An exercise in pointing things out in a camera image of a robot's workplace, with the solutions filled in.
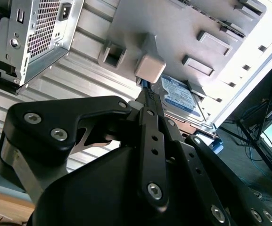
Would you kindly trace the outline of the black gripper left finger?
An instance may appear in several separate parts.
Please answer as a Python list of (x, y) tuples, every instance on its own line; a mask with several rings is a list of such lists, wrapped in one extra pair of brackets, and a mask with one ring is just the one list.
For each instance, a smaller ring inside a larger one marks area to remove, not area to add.
[(3, 174), (37, 205), (55, 181), (114, 150), (139, 156), (138, 191), (150, 209), (168, 205), (164, 135), (150, 89), (117, 96), (20, 103), (9, 108), (0, 141)]

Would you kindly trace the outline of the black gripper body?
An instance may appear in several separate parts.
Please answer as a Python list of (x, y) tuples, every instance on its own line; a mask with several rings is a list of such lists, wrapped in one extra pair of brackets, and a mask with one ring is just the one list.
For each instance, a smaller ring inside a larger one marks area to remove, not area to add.
[(167, 162), (169, 203), (150, 209), (138, 191), (139, 156), (114, 150), (53, 182), (32, 215), (34, 226), (210, 226), (204, 204), (181, 167)]

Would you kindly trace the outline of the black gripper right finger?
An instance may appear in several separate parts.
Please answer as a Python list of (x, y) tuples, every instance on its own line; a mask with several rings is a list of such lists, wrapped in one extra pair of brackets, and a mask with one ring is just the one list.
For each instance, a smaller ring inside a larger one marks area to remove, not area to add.
[(170, 191), (175, 214), (187, 226), (272, 226), (272, 211), (197, 136), (183, 137), (165, 117), (158, 94), (149, 92), (165, 138), (166, 159), (174, 161)]

